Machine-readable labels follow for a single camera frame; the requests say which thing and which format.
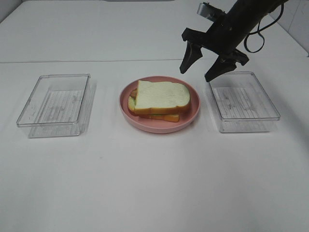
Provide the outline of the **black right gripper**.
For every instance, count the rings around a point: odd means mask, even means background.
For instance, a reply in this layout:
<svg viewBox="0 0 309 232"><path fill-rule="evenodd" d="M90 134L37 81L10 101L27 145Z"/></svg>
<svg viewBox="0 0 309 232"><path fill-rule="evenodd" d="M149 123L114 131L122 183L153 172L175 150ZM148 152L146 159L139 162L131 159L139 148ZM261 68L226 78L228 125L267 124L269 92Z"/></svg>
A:
<svg viewBox="0 0 309 232"><path fill-rule="evenodd" d="M237 67L236 62L244 65L249 61L247 55L236 49L242 40L241 33L233 30L229 22L226 22L226 16L227 14L213 22L206 32L190 28L184 30L182 39L187 42L187 45L180 65L181 74L186 73L192 64L202 57L201 48L220 55L205 73L206 82L233 71Z"/></svg>

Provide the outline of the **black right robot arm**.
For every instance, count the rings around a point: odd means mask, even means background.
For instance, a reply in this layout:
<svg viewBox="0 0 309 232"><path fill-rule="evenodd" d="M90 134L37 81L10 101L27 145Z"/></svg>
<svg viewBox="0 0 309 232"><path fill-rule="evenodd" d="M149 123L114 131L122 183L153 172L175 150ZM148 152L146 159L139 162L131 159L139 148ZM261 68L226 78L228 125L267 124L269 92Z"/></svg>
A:
<svg viewBox="0 0 309 232"><path fill-rule="evenodd" d="M236 63L245 65L249 58L237 50L237 46L241 42L247 42L248 37L253 34L252 29L260 25L265 15L278 6L283 7L284 3L283 0L238 0L227 13L209 3L201 3L197 14L213 24L206 32L189 28L184 30L182 39L187 42L187 47L180 72L185 73L202 57L202 48L218 55L215 63L205 74L207 82L233 71L237 67Z"/></svg>

